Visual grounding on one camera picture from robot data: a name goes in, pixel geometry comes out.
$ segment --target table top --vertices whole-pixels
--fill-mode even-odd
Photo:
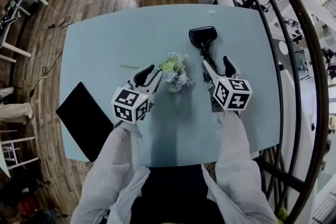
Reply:
[[[230,57],[253,90],[241,119],[255,152],[279,143],[280,105],[275,66],[266,32],[257,11],[217,5],[166,5],[106,14],[69,26],[60,78],[60,104],[81,81],[112,121],[111,99],[134,69],[158,66],[169,52],[188,54],[187,74],[194,85],[169,93],[161,82],[155,106],[139,128],[140,164],[182,166],[218,160],[219,140],[203,81],[202,57],[188,31],[214,26],[218,37],[211,53],[220,73],[223,56]],[[66,156],[88,161],[62,124]]]

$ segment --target black cable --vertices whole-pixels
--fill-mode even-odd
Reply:
[[[49,69],[48,71],[46,71],[46,70],[47,70],[47,67],[46,67],[46,66],[42,67],[42,76],[41,76],[40,79],[36,82],[36,84],[35,84],[35,86],[32,88],[32,90],[30,91],[30,94],[29,94],[30,97],[33,97],[34,92],[35,92],[35,87],[36,87],[36,85],[41,81],[41,79],[42,79],[46,74],[48,74],[48,73],[53,69],[53,67],[55,66],[55,64],[56,64],[56,62],[57,62],[57,60],[58,60],[58,58],[59,58],[62,54],[63,54],[63,51],[59,54],[59,56],[57,56],[56,60],[54,61],[54,64],[52,65],[52,67],[50,67],[50,69]]]
[[[59,25],[51,24],[51,25],[49,25],[47,28],[35,29],[35,31],[48,30],[48,29],[52,29],[52,28],[55,28],[55,27],[59,27],[59,28],[63,29],[63,28],[68,27],[69,25],[71,25],[71,24],[64,25],[65,23],[69,22],[70,20],[71,20],[71,16],[68,16],[68,17],[66,17],[66,18],[64,19],[64,21],[63,21],[62,23],[60,23]]]

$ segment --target white chair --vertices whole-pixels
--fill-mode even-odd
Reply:
[[[0,134],[13,133],[13,132],[17,132],[17,130],[0,131]],[[10,177],[9,170],[39,160],[39,158],[33,158],[28,161],[19,163],[17,156],[16,156],[16,151],[19,150],[20,147],[15,147],[14,143],[27,141],[27,140],[33,140],[33,139],[35,139],[35,137],[27,137],[27,138],[14,139],[14,140],[9,140],[9,141],[0,141],[1,143],[0,168],[5,172],[7,176]],[[13,165],[8,166],[7,162],[13,162]]]

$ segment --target black pants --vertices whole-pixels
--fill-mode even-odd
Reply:
[[[42,209],[37,211],[32,218],[27,220],[27,224],[53,224],[57,218],[57,211]]]
[[[224,223],[217,204],[206,198],[200,165],[150,170],[132,206],[131,224]]]

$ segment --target wooden floor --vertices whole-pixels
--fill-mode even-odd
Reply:
[[[21,87],[18,95],[29,93],[41,76],[43,66],[47,70],[62,52],[67,28],[45,30],[50,24],[60,24],[67,16],[71,23],[92,18],[106,13],[117,12],[141,6],[196,3],[197,0],[48,0],[47,7],[41,6],[29,19],[20,47],[32,53],[32,58],[18,56],[14,70],[14,85]],[[31,102],[34,118],[20,130],[20,136],[36,138],[29,146],[33,154],[41,159],[41,172],[50,186],[39,191],[41,203],[52,206],[53,203],[61,214],[71,215],[81,195],[84,175],[80,162],[65,158],[61,138],[61,123],[55,110],[59,107],[59,81],[61,57],[53,70],[43,78],[35,89],[34,96],[23,98]],[[85,163],[85,172],[89,170]],[[69,218],[59,221],[68,222]]]

